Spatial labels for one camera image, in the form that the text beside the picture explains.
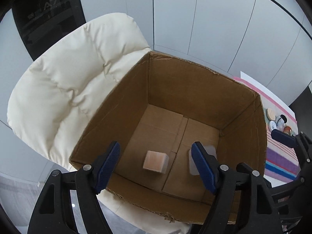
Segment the translucent white container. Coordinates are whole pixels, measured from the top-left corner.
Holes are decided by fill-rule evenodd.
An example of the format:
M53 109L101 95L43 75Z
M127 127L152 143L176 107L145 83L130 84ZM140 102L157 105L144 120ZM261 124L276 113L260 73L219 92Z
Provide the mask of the translucent white container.
M217 158L215 146L204 145L203 148L206 152L206 156L209 155L209 156L213 156L214 158ZM196 156L199 157L199 159L196 162L194 162L194 159L192 158L192 151L191 150L188 151L188 156L189 156L189 173L193 176L198 176L199 171L198 171L196 163L198 161L203 162L205 160L204 156L201 155L200 153L196 152Z

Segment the small peach cube box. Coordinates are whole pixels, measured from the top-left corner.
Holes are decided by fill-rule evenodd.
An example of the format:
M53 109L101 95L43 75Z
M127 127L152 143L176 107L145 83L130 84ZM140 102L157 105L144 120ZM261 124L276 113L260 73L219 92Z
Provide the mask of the small peach cube box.
M165 174L169 164L169 156L165 153L147 151L143 169Z

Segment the peach makeup sponge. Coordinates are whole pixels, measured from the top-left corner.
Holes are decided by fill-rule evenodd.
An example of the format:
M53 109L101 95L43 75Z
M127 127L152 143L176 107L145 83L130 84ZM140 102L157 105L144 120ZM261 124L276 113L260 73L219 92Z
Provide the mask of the peach makeup sponge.
M265 113L266 113L266 116L267 118L269 119L269 121L275 121L276 119L276 114L275 114L275 111L271 108L267 108L265 110Z

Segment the striped colourful cloth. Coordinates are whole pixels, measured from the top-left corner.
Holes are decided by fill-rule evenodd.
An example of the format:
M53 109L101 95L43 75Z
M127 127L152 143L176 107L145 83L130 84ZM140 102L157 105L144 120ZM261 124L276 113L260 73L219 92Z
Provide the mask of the striped colourful cloth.
M243 72L234 79L253 89L261 97L267 129L264 178L273 187L293 181L300 171L299 162L292 142L288 142L283 136L298 134L295 113L273 92Z

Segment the cream padded chair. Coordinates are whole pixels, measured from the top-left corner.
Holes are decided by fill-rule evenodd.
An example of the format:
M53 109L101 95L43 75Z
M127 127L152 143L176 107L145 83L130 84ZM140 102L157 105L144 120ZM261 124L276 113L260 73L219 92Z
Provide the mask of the cream padded chair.
M74 147L103 101L143 58L181 74L193 62L154 53L136 22L124 13L78 27L39 56L8 101L14 134L48 160L72 171Z

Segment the brown cardboard box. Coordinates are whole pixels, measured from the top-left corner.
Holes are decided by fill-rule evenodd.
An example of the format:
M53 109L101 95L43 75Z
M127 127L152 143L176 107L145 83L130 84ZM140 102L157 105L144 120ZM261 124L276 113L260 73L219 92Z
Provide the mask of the brown cardboard box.
M257 92L194 64L178 74L143 57L98 108L69 161L81 168L116 141L110 193L168 220L201 224L214 197L189 173L191 145L215 146L221 164L245 162L263 173L267 129ZM169 156L165 174L143 169L147 151Z

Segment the black glass cabinet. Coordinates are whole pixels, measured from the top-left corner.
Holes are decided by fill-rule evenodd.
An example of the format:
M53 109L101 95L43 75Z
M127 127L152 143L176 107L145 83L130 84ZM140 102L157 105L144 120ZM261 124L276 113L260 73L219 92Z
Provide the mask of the black glass cabinet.
M86 23L81 0L15 0L12 13L32 60Z

